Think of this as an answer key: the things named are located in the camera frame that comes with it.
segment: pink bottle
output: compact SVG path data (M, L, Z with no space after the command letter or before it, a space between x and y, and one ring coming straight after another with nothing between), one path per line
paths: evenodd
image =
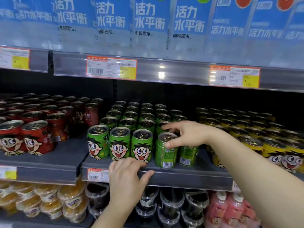
M205 228L218 228L227 210L226 192L218 191L211 196L210 204L205 216Z
M228 208L222 219L221 228L232 228L238 223L245 209L243 200L242 194L234 193L228 196Z

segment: right hand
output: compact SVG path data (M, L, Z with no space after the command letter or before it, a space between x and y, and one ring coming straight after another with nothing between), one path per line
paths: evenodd
M201 123L192 121L170 122L162 126L163 130L170 132L180 132L180 137L166 142L166 148L177 146L199 146L209 144L211 135L216 132L217 128L206 126Z

